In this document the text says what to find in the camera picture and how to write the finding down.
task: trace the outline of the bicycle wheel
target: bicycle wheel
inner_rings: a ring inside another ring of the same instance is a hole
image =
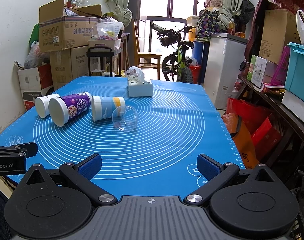
[[[170,81],[169,77],[172,77],[172,80],[174,81],[174,75],[177,74],[175,71],[175,65],[177,64],[176,62],[177,62],[176,56],[169,55],[164,58],[162,62],[162,73],[166,81]]]
[[[192,71],[188,67],[185,67],[185,68],[182,69],[182,74],[181,75],[182,75],[181,76],[181,82],[182,83],[194,84]]]

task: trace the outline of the bicycle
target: bicycle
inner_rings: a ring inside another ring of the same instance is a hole
[[[162,62],[162,73],[167,81],[170,81],[168,77],[168,74],[170,74],[173,82],[174,76],[177,75],[177,82],[193,84],[193,76],[189,68],[192,60],[191,58],[186,58],[185,53],[189,48],[194,48],[194,43],[192,41],[182,41],[181,32],[189,33],[191,29],[195,28],[193,26],[185,26],[183,29],[175,32],[173,29],[166,30],[156,24],[152,24],[152,29],[156,31],[163,47],[178,43],[177,51],[165,57]]]

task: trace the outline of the metal screw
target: metal screw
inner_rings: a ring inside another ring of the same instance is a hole
[[[110,194],[103,194],[99,196],[99,200],[102,202],[111,202],[114,200],[114,196],[110,195]]]
[[[189,202],[197,203],[197,202],[200,202],[202,200],[202,197],[200,195],[197,195],[197,194],[192,194],[192,195],[188,195],[186,197],[186,199]]]

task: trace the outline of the red bucket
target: red bucket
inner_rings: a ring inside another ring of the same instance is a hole
[[[192,71],[193,82],[197,84],[199,81],[199,72],[201,71],[201,66],[190,66],[190,70]]]

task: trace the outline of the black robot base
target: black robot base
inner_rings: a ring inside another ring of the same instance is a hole
[[[94,154],[55,170],[34,164],[4,209],[14,240],[290,239],[298,228],[296,198],[264,164],[240,170],[199,155],[209,182],[178,196],[115,196],[90,182]]]

